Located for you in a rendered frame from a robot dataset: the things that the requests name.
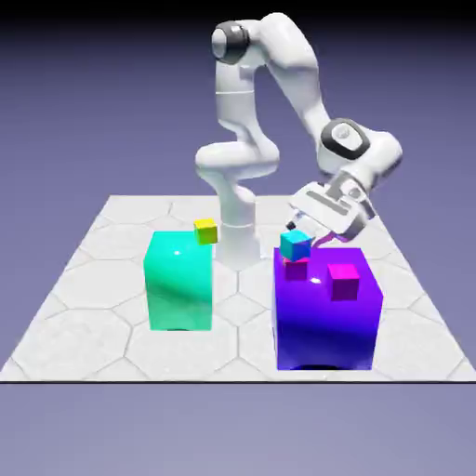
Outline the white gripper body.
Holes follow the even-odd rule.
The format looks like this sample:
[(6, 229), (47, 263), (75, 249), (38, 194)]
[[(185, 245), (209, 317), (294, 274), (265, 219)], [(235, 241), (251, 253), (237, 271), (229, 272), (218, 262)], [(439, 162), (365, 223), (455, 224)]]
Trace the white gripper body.
[(311, 240), (322, 232), (332, 231), (341, 242), (356, 238), (375, 217), (369, 197), (355, 181), (336, 187), (310, 182), (289, 198), (290, 220), (299, 221), (299, 230)]

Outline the small cyan cube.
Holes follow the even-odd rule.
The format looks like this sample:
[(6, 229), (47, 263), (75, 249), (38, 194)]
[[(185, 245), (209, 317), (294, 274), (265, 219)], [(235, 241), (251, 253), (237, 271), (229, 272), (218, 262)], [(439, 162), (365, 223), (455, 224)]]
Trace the small cyan cube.
[(283, 232), (280, 236), (280, 253), (290, 261), (308, 258), (311, 255), (311, 237), (297, 229)]

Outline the small magenta cube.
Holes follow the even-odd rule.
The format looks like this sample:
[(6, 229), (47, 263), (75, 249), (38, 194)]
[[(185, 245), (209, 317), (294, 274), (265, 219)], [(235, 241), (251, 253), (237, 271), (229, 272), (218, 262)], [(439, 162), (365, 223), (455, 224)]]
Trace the small magenta cube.
[(308, 258), (297, 260), (283, 258), (284, 278), (286, 281), (306, 281), (309, 261)]
[(360, 286), (360, 274), (351, 263), (327, 265), (327, 289), (332, 301), (356, 300)]

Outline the small yellow cube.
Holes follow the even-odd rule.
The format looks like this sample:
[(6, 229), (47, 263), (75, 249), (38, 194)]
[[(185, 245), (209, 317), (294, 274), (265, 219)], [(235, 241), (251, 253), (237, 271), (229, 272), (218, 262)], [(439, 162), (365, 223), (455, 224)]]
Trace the small yellow cube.
[(212, 218), (199, 218), (193, 222), (199, 245), (213, 245), (218, 241), (218, 225)]

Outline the large purple box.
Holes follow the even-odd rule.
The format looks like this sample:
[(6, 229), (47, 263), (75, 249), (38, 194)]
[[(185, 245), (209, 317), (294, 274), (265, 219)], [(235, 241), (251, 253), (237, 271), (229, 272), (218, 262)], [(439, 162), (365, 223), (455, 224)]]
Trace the large purple box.
[[(360, 274), (356, 300), (332, 301), (327, 265), (351, 263)], [(279, 370), (372, 368), (383, 294), (363, 251), (311, 250), (306, 281), (286, 281), (283, 257), (273, 250), (272, 329)]]

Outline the large teal box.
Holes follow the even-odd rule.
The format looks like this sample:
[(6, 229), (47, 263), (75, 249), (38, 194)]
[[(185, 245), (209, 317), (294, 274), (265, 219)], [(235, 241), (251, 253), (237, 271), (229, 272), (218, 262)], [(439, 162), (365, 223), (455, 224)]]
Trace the large teal box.
[(211, 245), (200, 245), (192, 231), (156, 231), (143, 271), (151, 330), (212, 328)]

